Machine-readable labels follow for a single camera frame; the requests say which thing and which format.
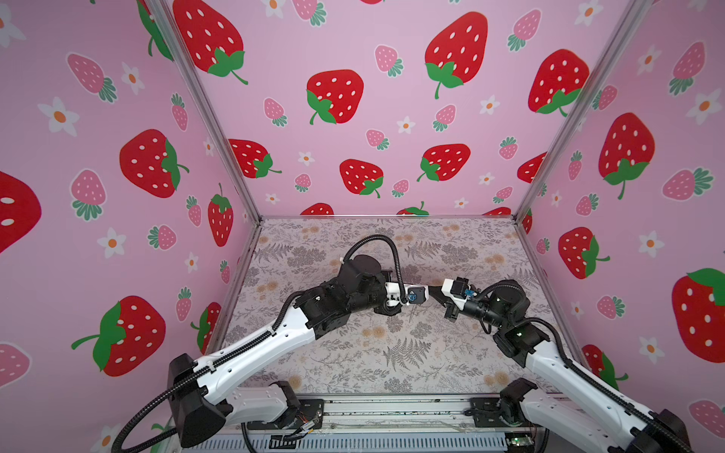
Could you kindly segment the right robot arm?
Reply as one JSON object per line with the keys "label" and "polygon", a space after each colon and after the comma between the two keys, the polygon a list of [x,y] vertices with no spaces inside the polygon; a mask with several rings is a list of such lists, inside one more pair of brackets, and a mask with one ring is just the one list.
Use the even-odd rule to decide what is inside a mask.
{"label": "right robot arm", "polygon": [[547,381],[570,400],[562,404],[528,381],[500,394],[500,416],[556,433],[584,452],[689,452],[683,421],[668,410],[653,411],[615,390],[566,354],[549,322],[526,315],[530,300],[513,279],[478,289],[467,279],[446,279],[428,288],[447,319],[464,315],[492,334],[500,352]]}

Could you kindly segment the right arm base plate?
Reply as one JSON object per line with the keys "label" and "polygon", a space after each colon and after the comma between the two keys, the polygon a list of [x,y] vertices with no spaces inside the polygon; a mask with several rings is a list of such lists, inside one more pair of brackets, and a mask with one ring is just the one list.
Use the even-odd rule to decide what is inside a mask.
{"label": "right arm base plate", "polygon": [[471,417],[476,428],[541,428],[526,418],[514,404],[500,402],[499,398],[471,398],[463,415]]}

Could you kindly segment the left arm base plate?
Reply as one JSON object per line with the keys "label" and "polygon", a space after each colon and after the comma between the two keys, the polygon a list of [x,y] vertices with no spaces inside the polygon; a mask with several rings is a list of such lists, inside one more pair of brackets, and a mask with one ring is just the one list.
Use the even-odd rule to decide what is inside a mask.
{"label": "left arm base plate", "polygon": [[321,398],[303,398],[297,409],[290,409],[273,422],[251,422],[249,430],[298,430],[304,424],[313,422],[312,429],[322,427],[325,400]]}

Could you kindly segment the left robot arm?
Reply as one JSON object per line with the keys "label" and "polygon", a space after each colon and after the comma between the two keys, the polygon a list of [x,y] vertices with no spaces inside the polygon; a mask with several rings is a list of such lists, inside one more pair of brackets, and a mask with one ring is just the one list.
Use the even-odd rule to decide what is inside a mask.
{"label": "left robot arm", "polygon": [[279,357],[345,326],[358,311],[395,316],[427,297],[424,286],[388,279],[370,256],[343,260],[336,277],[291,294],[271,324],[209,355],[193,359],[182,354],[172,360],[165,398],[174,419],[170,432],[188,448],[230,425],[291,426],[300,403],[290,383],[245,388],[244,382]]}

